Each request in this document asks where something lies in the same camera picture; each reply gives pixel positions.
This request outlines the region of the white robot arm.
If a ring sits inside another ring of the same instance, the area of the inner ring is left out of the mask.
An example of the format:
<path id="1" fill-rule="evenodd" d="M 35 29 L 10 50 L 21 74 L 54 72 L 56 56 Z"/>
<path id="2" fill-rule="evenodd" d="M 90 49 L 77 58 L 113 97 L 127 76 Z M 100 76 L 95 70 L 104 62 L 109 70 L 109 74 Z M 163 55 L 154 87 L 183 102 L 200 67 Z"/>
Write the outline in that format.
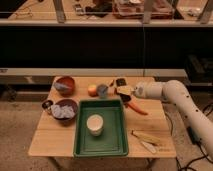
<path id="1" fill-rule="evenodd" d="M 132 95 L 139 99 L 165 100 L 175 105 L 177 110 L 188 119 L 207 154 L 213 159 L 213 122 L 195 105 L 182 82 L 178 80 L 138 82 L 135 86 L 129 86 L 124 78 L 119 78 L 116 80 L 116 93 L 125 105 L 141 115 L 147 115 L 147 112 L 131 101 Z"/>

